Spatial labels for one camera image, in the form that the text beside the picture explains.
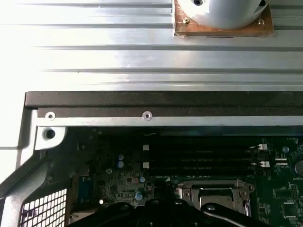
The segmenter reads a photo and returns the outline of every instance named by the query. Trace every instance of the metal mesh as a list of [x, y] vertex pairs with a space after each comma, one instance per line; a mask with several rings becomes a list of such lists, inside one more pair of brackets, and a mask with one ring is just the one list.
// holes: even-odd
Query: metal mesh
[[20, 227], [63, 227], [67, 190], [60, 190], [22, 208]]

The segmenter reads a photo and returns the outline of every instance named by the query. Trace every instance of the cork pad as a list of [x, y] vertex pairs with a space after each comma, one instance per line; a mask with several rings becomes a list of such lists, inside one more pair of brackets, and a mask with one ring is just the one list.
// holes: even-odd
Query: cork pad
[[270, 6], [262, 12], [260, 17], [250, 25], [235, 30], [218, 30], [206, 27], [189, 18], [174, 0], [175, 35], [177, 36], [245, 36], [260, 37], [274, 35], [274, 26]]

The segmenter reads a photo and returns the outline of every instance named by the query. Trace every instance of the capacitor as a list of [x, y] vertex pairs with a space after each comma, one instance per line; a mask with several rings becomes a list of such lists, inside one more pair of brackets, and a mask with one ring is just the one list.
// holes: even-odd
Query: capacitor
[[134, 196], [134, 198], [137, 200], [137, 201], [141, 201], [143, 199], [143, 194], [142, 192], [137, 192]]
[[144, 182], [145, 182], [145, 177], [144, 177], [144, 176], [140, 176], [139, 181], [140, 181], [141, 183], [144, 183]]
[[118, 168], [123, 168], [123, 167], [124, 167], [124, 162], [119, 161], [119, 162], [117, 163], [117, 167], [118, 167]]
[[118, 160], [122, 161], [124, 159], [124, 154], [118, 155]]

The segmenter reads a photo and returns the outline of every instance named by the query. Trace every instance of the motherboard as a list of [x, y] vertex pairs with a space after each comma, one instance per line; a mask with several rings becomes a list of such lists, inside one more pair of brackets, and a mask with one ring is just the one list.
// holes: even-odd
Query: motherboard
[[100, 136], [78, 202], [143, 206], [162, 182], [197, 209], [215, 202], [273, 227], [303, 227], [300, 138]]

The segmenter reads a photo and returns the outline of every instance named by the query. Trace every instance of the aluminum panel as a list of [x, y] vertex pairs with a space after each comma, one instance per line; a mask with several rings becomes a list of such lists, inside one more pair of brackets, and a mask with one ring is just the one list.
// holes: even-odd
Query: aluminum panel
[[303, 90], [301, 0], [271, 0], [276, 35], [260, 38], [173, 36], [170, 0], [4, 6], [2, 71], [25, 91]]

